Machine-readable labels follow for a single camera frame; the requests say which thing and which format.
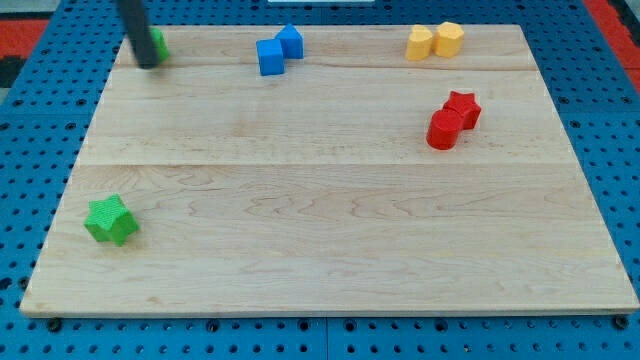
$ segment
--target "blue block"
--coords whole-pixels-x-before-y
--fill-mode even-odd
[[[280,40],[258,40],[258,63],[260,64],[260,75],[280,75],[284,74],[284,54]]]
[[[276,39],[282,43],[282,51],[284,52],[285,59],[304,58],[302,35],[300,35],[293,25],[287,24],[287,26],[276,35]]]

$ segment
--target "yellow block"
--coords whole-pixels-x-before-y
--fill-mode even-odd
[[[407,52],[404,57],[407,60],[417,61],[427,58],[431,52],[433,34],[426,26],[413,25],[407,41]]]
[[[450,22],[443,22],[436,29],[433,52],[447,58],[458,55],[462,49],[464,30],[462,26]]]

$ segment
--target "wooden board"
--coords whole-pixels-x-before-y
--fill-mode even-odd
[[[301,27],[306,57],[260,77],[277,27],[165,28],[124,45],[22,311],[35,317],[483,316],[638,308],[517,26],[466,26],[453,59],[404,60],[407,26]],[[449,91],[483,113],[428,148]],[[83,228],[120,193],[125,246]]]

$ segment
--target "plastic block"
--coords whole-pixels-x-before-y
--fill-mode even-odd
[[[260,64],[260,75],[284,74],[284,54],[280,40],[258,40],[258,62]]]
[[[113,241],[118,246],[138,230],[138,223],[118,194],[89,202],[89,216],[84,226],[96,241]]]
[[[407,40],[405,58],[410,61],[426,59],[431,52],[432,43],[433,34],[426,26],[413,25],[409,40]]]
[[[276,39],[282,43],[282,52],[285,59],[304,58],[304,45],[302,35],[291,24],[287,24],[276,35]]]
[[[427,143],[438,150],[449,150],[456,145],[462,131],[462,116],[449,109],[438,110],[431,116]]]
[[[162,31],[158,28],[151,28],[151,39],[153,43],[156,45],[156,51],[158,52],[158,61],[163,62],[169,57],[169,49],[167,48],[167,44],[164,42],[164,36],[162,35]]]
[[[462,49],[463,40],[464,30],[462,30],[462,26],[451,22],[443,22],[436,29],[433,52],[446,58],[454,57]]]
[[[480,111],[482,111],[482,108],[476,103],[476,95],[474,93],[462,94],[456,91],[452,91],[449,94],[449,100],[444,104],[444,108],[453,110],[462,116],[464,120],[463,130],[475,128]]]

